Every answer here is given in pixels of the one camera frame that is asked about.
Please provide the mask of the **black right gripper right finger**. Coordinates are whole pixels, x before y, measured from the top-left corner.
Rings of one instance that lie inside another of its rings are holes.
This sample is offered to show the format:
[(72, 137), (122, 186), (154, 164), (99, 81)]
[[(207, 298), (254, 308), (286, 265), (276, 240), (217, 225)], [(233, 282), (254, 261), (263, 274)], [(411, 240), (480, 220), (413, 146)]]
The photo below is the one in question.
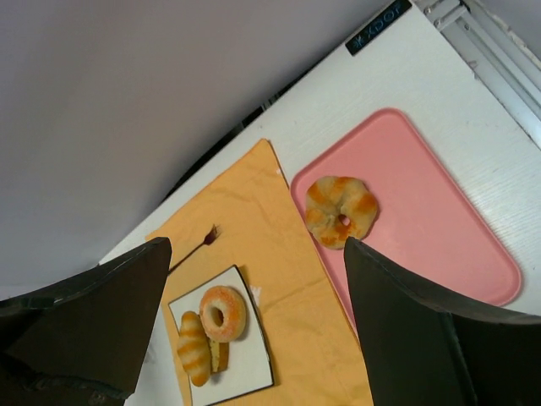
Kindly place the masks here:
[(344, 261), (375, 404), (539, 404), (538, 316), (470, 299), (356, 239)]

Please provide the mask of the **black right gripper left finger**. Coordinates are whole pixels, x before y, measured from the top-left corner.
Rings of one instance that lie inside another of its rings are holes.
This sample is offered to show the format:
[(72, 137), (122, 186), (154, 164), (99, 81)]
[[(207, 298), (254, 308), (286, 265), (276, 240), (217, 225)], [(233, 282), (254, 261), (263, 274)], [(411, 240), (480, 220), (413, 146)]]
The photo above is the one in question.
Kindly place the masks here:
[(135, 392), (172, 258), (154, 238), (1, 302), (3, 405), (122, 405)]

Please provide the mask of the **striped croissant roll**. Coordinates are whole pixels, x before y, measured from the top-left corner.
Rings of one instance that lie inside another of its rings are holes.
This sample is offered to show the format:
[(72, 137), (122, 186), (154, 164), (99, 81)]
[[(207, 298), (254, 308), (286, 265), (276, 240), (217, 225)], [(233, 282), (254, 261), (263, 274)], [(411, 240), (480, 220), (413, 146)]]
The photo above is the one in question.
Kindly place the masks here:
[(193, 311), (181, 317), (177, 354), (192, 384), (204, 386), (211, 373), (210, 346), (199, 315)]

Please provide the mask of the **seeded bread slice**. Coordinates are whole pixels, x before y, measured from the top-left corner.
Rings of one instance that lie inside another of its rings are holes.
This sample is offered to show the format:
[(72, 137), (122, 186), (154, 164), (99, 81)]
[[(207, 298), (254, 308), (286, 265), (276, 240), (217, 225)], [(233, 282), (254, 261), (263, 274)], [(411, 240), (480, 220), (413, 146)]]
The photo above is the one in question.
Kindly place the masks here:
[(209, 346), (211, 356), (211, 373), (217, 374), (223, 372), (228, 367), (229, 343), (219, 343), (210, 339)]

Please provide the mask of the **sugared ring donut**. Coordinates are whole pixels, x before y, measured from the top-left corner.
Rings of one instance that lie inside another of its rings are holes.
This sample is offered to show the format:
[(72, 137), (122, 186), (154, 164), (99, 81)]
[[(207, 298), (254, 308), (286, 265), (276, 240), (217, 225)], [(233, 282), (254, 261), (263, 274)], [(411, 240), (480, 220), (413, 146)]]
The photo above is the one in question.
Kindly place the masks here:
[(199, 316), (210, 339), (229, 343), (238, 339), (245, 330), (246, 304), (234, 288), (215, 286), (204, 293), (199, 303)]

